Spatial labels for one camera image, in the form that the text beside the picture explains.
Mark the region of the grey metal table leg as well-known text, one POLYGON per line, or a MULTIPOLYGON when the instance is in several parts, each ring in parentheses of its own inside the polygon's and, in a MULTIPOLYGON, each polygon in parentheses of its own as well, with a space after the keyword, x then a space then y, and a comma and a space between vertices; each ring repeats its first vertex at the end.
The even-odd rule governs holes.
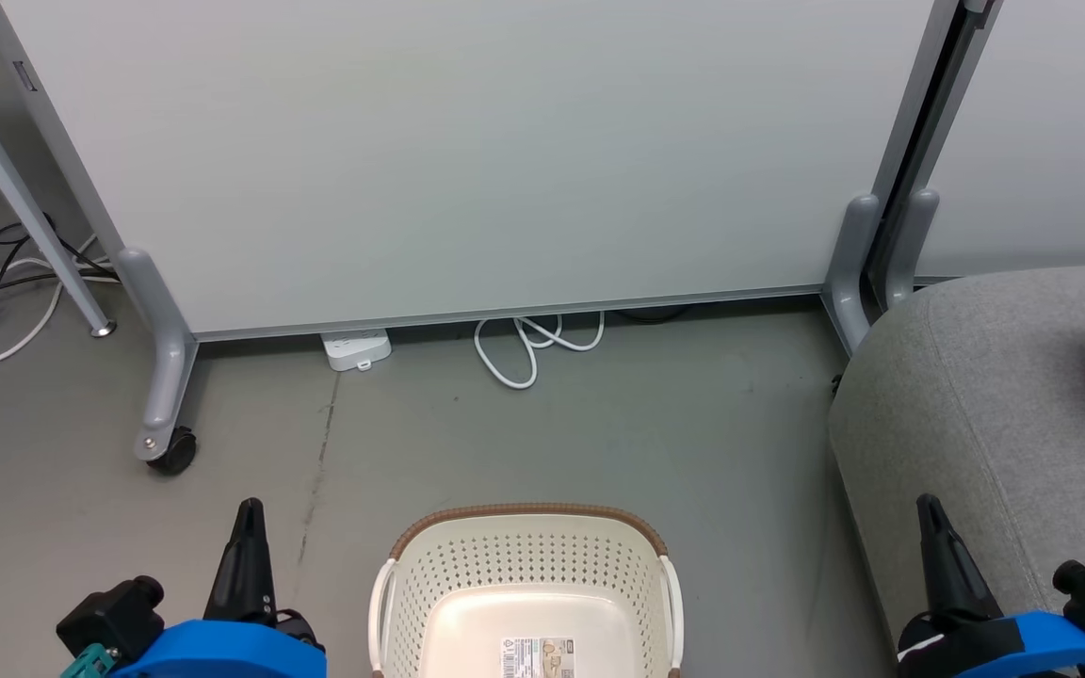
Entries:
POLYGON ((116 323, 108 320, 108 317, 100 308, 95 297, 91 295, 89 287, 85 283, 85 279, 82 279, 82 276, 79 276, 79 270, 72 258, 69 250, 65 250, 65 246, 61 245, 59 236, 53 231, 53 228, 49 226, 38 202, 35 201, 30 190, 27 189, 21 172, 14 167, 12 159, 8 157, 7 150, 1 142, 0 194, 5 199, 14 214, 16 214, 17 219, 25 227, 27 235, 31 236, 34 243, 47 259, 48 265, 53 267, 58 279, 66 287, 66 292, 69 293, 73 303, 81 310, 82 317, 86 318, 90 327, 91 335, 95 336, 95 338, 99 338, 99 336, 108 336, 116 329, 116 323))

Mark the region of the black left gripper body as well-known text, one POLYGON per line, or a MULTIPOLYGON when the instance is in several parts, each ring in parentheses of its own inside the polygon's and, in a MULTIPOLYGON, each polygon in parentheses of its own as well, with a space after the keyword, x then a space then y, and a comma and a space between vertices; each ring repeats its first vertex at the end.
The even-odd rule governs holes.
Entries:
POLYGON ((162 585, 148 575, 92 592, 58 622, 58 638, 73 655, 98 644, 120 660, 139 660, 167 627, 156 613, 164 597, 162 585))

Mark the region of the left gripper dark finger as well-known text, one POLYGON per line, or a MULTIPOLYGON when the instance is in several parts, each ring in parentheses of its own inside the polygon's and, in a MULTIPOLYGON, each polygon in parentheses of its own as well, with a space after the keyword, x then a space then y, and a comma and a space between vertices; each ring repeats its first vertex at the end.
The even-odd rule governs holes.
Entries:
POLYGON ((258 498, 247 498, 225 543, 202 617, 205 621, 275 625, 275 571, 268 549, 266 512, 258 498))

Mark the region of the printed basket sticker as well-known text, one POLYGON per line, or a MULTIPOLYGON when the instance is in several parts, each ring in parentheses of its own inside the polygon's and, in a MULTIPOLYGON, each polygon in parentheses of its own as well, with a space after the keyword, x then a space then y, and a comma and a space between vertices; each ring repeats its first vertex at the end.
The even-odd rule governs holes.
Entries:
POLYGON ((501 678, 575 678, 572 637, 508 637, 500 644, 501 678))

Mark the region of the large white partition panel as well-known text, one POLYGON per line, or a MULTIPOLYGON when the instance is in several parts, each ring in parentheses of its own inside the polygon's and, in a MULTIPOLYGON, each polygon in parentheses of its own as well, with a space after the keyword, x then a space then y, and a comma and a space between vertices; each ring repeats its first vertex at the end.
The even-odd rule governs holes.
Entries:
POLYGON ((825 282, 933 0, 0 0, 203 338, 825 282))

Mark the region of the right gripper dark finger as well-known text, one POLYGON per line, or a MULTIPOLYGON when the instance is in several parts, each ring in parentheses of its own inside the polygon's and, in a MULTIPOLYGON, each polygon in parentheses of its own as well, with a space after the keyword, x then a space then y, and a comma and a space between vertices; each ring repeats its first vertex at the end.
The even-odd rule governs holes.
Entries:
POLYGON ((985 583, 946 508, 931 492, 916 498, 920 555, 926 584, 926 619, 978 623, 1003 618, 1003 609, 985 583))

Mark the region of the grey fabric sofa seat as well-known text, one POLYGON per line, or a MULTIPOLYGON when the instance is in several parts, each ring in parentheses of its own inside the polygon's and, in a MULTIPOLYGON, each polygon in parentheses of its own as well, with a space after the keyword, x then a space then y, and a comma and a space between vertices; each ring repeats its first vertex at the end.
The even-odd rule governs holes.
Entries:
POLYGON ((916 498, 946 508, 1007 614, 1085 563, 1085 266, 963 276, 870 328, 828 442, 892 642, 929 607, 916 498))

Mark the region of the cream perforated laundry basket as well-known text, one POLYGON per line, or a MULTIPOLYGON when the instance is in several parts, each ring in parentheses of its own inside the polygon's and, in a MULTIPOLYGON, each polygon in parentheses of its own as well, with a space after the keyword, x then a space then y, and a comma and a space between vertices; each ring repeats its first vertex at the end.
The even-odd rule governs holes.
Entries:
POLYGON ((501 678, 508 637, 572 637, 575 678, 682 678, 682 591, 658 532, 602 506, 433 512, 367 609, 371 678, 501 678))

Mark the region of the white power strip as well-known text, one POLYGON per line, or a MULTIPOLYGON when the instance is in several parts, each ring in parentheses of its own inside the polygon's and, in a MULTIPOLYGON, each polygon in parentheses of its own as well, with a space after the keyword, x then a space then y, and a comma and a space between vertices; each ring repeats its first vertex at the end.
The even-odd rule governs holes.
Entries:
POLYGON ((367 372, 392 355, 387 330, 332 331, 320 334, 326 360, 334 372, 367 372))

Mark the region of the grey partition foot with caster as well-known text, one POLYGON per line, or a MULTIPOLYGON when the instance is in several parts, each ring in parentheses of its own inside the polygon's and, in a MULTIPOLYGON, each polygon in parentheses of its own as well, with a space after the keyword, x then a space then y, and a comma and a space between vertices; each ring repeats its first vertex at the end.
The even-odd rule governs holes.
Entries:
POLYGON ((197 456, 197 437, 178 424, 199 342, 186 324, 158 267, 145 250, 125 248, 115 259, 154 340, 154 369, 148 387, 135 455, 161 476, 179 476, 197 456))

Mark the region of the narrow white partition panel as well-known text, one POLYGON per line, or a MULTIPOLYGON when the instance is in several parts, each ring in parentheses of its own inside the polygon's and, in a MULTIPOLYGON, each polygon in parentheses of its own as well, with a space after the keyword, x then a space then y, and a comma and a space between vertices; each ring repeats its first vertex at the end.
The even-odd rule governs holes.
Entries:
POLYGON ((920 278, 1085 266, 1085 0, 1003 0, 929 186, 920 278))

